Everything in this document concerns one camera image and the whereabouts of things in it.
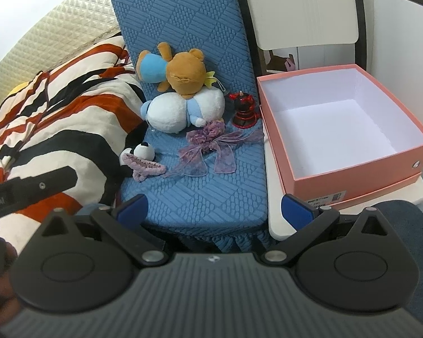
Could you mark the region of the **person's left hand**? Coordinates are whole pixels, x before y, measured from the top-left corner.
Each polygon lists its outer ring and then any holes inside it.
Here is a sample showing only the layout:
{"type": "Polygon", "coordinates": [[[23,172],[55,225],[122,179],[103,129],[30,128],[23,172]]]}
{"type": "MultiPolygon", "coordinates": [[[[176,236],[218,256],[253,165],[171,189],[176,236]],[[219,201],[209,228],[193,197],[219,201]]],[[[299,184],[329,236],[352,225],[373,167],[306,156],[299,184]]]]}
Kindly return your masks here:
{"type": "Polygon", "coordinates": [[[16,257],[16,249],[9,242],[6,242],[6,269],[0,275],[0,326],[9,323],[21,311],[21,306],[10,283],[9,275],[10,267],[16,257]]]}

